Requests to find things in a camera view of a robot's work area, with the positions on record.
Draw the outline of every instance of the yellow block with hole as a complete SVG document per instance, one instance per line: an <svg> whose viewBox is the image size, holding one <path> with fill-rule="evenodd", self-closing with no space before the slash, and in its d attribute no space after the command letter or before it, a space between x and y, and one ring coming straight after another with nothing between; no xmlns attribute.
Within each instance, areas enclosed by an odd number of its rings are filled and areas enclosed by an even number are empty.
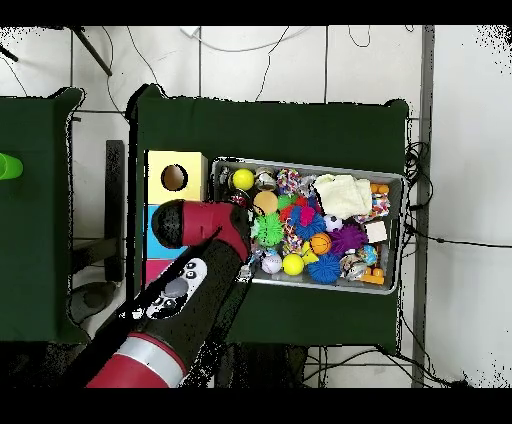
<svg viewBox="0 0 512 424"><path fill-rule="evenodd" d="M148 152L148 203L206 198L208 160L199 152Z"/></svg>

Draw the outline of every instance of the yellow ball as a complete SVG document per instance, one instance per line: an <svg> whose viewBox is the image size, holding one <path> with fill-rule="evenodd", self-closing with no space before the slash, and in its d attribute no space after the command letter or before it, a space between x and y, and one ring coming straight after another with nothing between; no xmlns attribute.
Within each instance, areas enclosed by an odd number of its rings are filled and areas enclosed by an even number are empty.
<svg viewBox="0 0 512 424"><path fill-rule="evenodd" d="M249 190L254 184L254 174L248 169L239 169L233 174L233 185L241 190Z"/></svg>
<svg viewBox="0 0 512 424"><path fill-rule="evenodd" d="M304 261L296 253L286 255L283 259L283 270L288 275L299 275L304 269Z"/></svg>

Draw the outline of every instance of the white cloth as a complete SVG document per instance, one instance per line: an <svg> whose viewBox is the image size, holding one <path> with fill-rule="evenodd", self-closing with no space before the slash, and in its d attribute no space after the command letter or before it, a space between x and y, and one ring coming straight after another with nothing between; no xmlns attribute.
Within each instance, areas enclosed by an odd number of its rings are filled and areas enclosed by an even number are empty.
<svg viewBox="0 0 512 424"><path fill-rule="evenodd" d="M313 184L326 214L340 219L366 215L372 210L370 181L352 175L321 175Z"/></svg>

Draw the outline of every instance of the black table leg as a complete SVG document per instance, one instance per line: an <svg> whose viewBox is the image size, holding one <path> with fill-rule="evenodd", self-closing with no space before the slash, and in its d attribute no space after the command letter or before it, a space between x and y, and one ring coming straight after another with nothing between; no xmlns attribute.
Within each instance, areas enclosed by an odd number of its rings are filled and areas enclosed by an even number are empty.
<svg viewBox="0 0 512 424"><path fill-rule="evenodd" d="M103 61L103 59L101 58L101 56L98 54L98 52L96 51L96 49L92 46L91 43L89 43L89 40L85 37L85 35L82 33L81 29L80 28L76 28L76 27L70 27L71 28L71 31L73 31L75 33L75 35L78 37L78 39L82 42L82 44L85 46L85 48L87 50L89 50L89 53L92 54L92 57L94 57L94 59L96 60L96 62L98 62L98 65L101 66L101 69L103 69L105 71L105 73L111 77L112 76L112 71L109 69L109 67L107 66L107 64Z"/></svg>
<svg viewBox="0 0 512 424"><path fill-rule="evenodd" d="M14 56L9 50L7 50L1 44L0 44L0 53L2 53L5 57L8 57L11 60L14 60L15 62L18 61L18 58L16 56Z"/></svg>
<svg viewBox="0 0 512 424"><path fill-rule="evenodd" d="M105 279L123 281L124 278L124 143L107 140L105 169L105 238L115 239L116 252L105 259Z"/></svg>

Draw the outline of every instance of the green table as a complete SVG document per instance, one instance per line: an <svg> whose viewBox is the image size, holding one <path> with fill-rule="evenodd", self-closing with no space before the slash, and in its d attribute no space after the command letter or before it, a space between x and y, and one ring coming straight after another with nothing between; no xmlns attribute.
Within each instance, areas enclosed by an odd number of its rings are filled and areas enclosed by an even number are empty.
<svg viewBox="0 0 512 424"><path fill-rule="evenodd" d="M0 181L0 340L87 342L66 314L71 249L66 122L78 89L0 98L0 152L24 170Z"/></svg>
<svg viewBox="0 0 512 424"><path fill-rule="evenodd" d="M135 274L142 257L144 150L200 151L217 156L403 174L408 106L235 103L163 98L155 85L131 100L137 152ZM137 290L140 280L135 278ZM390 295L253 284L229 341L296 345L381 345L396 352L398 291Z"/></svg>

